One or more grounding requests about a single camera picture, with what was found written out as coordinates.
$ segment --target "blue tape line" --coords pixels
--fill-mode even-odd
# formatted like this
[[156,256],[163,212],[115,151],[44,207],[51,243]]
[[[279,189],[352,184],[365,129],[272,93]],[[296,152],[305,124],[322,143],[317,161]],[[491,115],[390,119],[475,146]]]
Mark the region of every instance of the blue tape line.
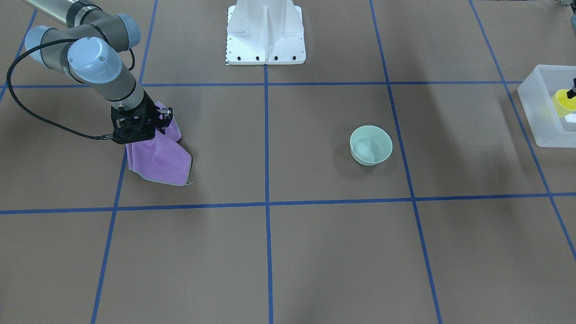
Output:
[[509,194],[509,195],[468,195],[446,197],[416,197],[416,201],[449,201],[449,200],[479,200],[479,199],[512,199],[548,197],[548,194]]
[[32,84],[32,85],[15,85],[14,89],[45,89],[45,88],[90,88],[87,84]]
[[301,86],[301,85],[386,85],[386,82],[271,82],[270,86]]
[[382,199],[335,199],[335,200],[303,200],[303,201],[272,201],[270,206],[301,206],[301,205],[338,205],[338,204],[376,204],[383,202],[408,202],[412,198],[382,198]]
[[424,256],[424,262],[426,264],[426,271],[428,273],[428,281],[430,283],[430,291],[432,293],[432,299],[434,302],[434,308],[436,310],[436,317],[438,324],[442,324],[442,315],[440,313],[440,306],[438,304],[438,297],[436,295],[436,288],[434,285],[434,277],[432,275],[432,269],[430,266],[430,260],[428,259],[428,252],[426,248],[426,241],[424,239],[424,232],[422,230],[422,225],[420,223],[420,215],[418,213],[418,206],[415,201],[414,188],[412,186],[412,179],[410,177],[410,169],[408,168],[408,161],[406,159],[406,152],[404,151],[404,143],[402,141],[402,134],[400,132],[400,124],[398,122],[398,115],[396,113],[396,105],[394,103],[394,96],[392,94],[392,87],[390,85],[390,79],[388,77],[388,69],[386,67],[386,59],[384,57],[384,50],[382,49],[382,42],[380,40],[380,33],[378,31],[378,22],[376,20],[376,13],[374,11],[374,3],[370,0],[370,10],[372,11],[372,20],[374,21],[374,30],[376,32],[376,38],[378,40],[378,48],[380,50],[380,58],[382,59],[382,68],[384,69],[384,76],[386,82],[388,83],[388,95],[390,97],[390,105],[392,107],[392,113],[394,115],[394,123],[396,125],[396,133],[398,135],[398,142],[400,145],[400,151],[402,154],[402,160],[404,162],[404,170],[406,171],[406,180],[408,182],[408,189],[410,190],[410,198],[412,200],[412,207],[414,209],[414,216],[416,218],[416,224],[418,226],[418,234],[420,236],[420,245],[422,246],[422,254]]
[[502,81],[393,81],[391,85],[420,85],[420,84],[502,84]]
[[150,49],[150,40],[152,39],[152,30],[154,29],[154,20],[156,20],[156,9],[158,8],[158,0],[154,0],[154,8],[152,9],[152,18],[150,19],[150,28],[148,29],[148,38],[146,39],[146,47],[144,49],[144,56],[142,57],[142,68],[140,69],[140,77],[138,82],[142,84],[144,79],[144,69],[146,61],[148,60],[148,49]]
[[268,124],[268,65],[264,65],[264,191],[266,196],[266,251],[268,260],[268,323],[274,323],[272,283],[272,234],[270,229],[270,138]]
[[482,31],[482,35],[484,36],[484,40],[486,41],[486,45],[488,45],[488,49],[490,50],[490,54],[492,55],[492,59],[494,60],[494,64],[496,65],[496,69],[498,70],[498,74],[500,74],[500,78],[502,79],[502,82],[504,83],[504,88],[506,89],[506,94],[508,95],[508,99],[510,100],[510,103],[512,104],[512,109],[514,110],[514,114],[516,115],[516,119],[518,120],[518,124],[520,124],[520,129],[522,130],[522,134],[524,135],[524,139],[526,140],[526,143],[528,144],[528,148],[530,149],[530,153],[532,155],[532,158],[534,159],[534,163],[536,164],[536,168],[538,169],[538,173],[540,174],[540,177],[542,179],[542,183],[544,184],[546,192],[548,193],[548,196],[550,198],[550,203],[552,204],[552,208],[554,209],[554,213],[556,214],[556,218],[558,219],[558,222],[560,223],[560,227],[562,228],[562,231],[564,232],[564,237],[566,238],[566,242],[568,243],[568,246],[570,248],[570,251],[572,252],[572,256],[574,257],[574,260],[576,261],[576,250],[574,249],[574,244],[572,243],[572,240],[570,239],[570,234],[568,233],[568,230],[566,229],[566,226],[564,225],[564,221],[562,220],[562,216],[560,215],[560,211],[558,211],[558,208],[556,207],[556,202],[554,201],[554,195],[552,195],[552,193],[550,191],[550,187],[548,186],[548,182],[546,181],[546,178],[544,177],[544,172],[542,171],[542,168],[540,167],[540,163],[538,162],[538,158],[536,157],[536,152],[534,151],[534,148],[532,147],[532,143],[530,143],[528,133],[526,132],[526,128],[524,127],[524,124],[522,123],[522,119],[520,118],[520,114],[518,113],[518,109],[516,108],[516,104],[514,103],[514,99],[512,98],[512,94],[510,93],[510,89],[508,88],[508,84],[505,82],[504,74],[502,73],[502,69],[500,68],[500,64],[498,63],[498,60],[496,59],[496,55],[494,54],[494,50],[492,49],[492,45],[490,44],[490,41],[488,40],[488,36],[486,35],[486,31],[484,30],[484,26],[482,25],[482,21],[480,20],[480,16],[478,15],[478,11],[476,10],[476,6],[474,6],[474,2],[472,0],[468,0],[468,2],[470,3],[470,7],[472,7],[472,11],[474,12],[474,16],[476,16],[476,21],[478,22],[478,26],[480,26],[480,30]]
[[[36,9],[34,9],[34,11],[32,12],[32,16],[30,17],[30,22],[28,23],[28,26],[26,27],[26,32],[24,32],[24,37],[22,37],[22,42],[20,42],[20,46],[18,48],[18,51],[16,52],[16,56],[14,56],[14,60],[16,60],[18,58],[18,56],[20,56],[20,54],[22,54],[22,49],[24,48],[24,41],[26,40],[26,34],[32,28],[32,24],[34,24],[34,20],[36,19],[36,13],[38,13],[38,11]],[[2,87],[2,90],[0,91],[0,101],[2,101],[2,98],[4,98],[4,93],[6,93],[7,89],[8,89],[8,82],[4,81],[4,86]]]
[[[331,86],[331,85],[426,85],[426,84],[502,84],[502,81],[391,81],[391,82],[269,82],[268,86]],[[522,81],[507,81],[508,84],[520,84]],[[145,88],[152,87],[202,87],[202,86],[264,86],[264,83],[144,83]],[[90,88],[85,84],[30,84],[15,85],[14,89],[41,88]]]
[[573,197],[576,196],[576,193],[556,193],[552,194],[554,197]]
[[166,205],[166,206],[125,206],[118,207],[119,212],[133,212],[136,210],[168,210],[168,209],[210,209],[210,208],[243,208],[262,207],[265,202],[239,202],[230,204],[195,204],[195,205]]
[[118,185],[116,186],[114,207],[112,209],[112,216],[110,217],[110,226],[108,227],[106,247],[104,248],[104,257],[102,258],[102,267],[100,268],[100,277],[98,278],[98,287],[96,288],[96,298],[94,299],[94,308],[92,309],[92,320],[90,321],[90,324],[95,324],[96,317],[98,316],[98,307],[100,305],[100,296],[102,294],[102,286],[104,284],[104,275],[106,274],[106,265],[108,264],[108,254],[110,253],[110,244],[112,243],[112,233],[114,232],[116,212],[118,202],[120,201],[120,191],[122,189],[122,182],[124,181],[124,170],[126,169],[126,160],[127,160],[127,152],[126,150],[124,150],[124,157],[122,158],[122,167],[120,168],[120,175],[118,176]]
[[263,83],[145,83],[144,87],[182,87],[182,86],[263,86]]
[[268,260],[268,323],[274,324],[274,286],[272,282],[272,234],[270,206],[266,206],[266,250]]
[[0,210],[0,215],[111,212],[112,207]]
[[268,124],[268,65],[264,65],[264,178],[266,203],[270,202],[270,137]]
[[[554,197],[575,197],[576,193],[553,193]],[[211,208],[244,208],[264,206],[303,206],[303,205],[347,205],[347,204],[383,204],[387,202],[420,201],[458,201],[481,199],[515,199],[515,198],[543,198],[548,194],[507,194],[507,195],[468,195],[468,196],[440,196],[440,197],[410,197],[406,198],[375,198],[375,199],[334,199],[334,200],[302,200],[302,201],[271,201],[271,202],[238,202],[224,204],[195,204],[195,205],[157,205],[157,206],[124,206],[117,207],[118,212],[138,210],[169,210],[169,209],[211,209]],[[49,213],[83,213],[83,212],[111,212],[114,207],[95,208],[62,208],[62,209],[22,209],[0,210],[0,215],[17,214],[49,214]]]

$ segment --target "pink cloth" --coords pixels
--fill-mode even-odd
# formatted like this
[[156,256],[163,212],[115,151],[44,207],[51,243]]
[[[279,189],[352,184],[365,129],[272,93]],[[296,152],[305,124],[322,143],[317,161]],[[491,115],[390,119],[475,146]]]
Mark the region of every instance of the pink cloth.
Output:
[[[165,108],[156,102],[159,108]],[[128,169],[146,180],[185,186],[192,167],[192,156],[176,141],[182,138],[175,119],[166,128],[166,134],[156,130],[153,139],[126,144]]]

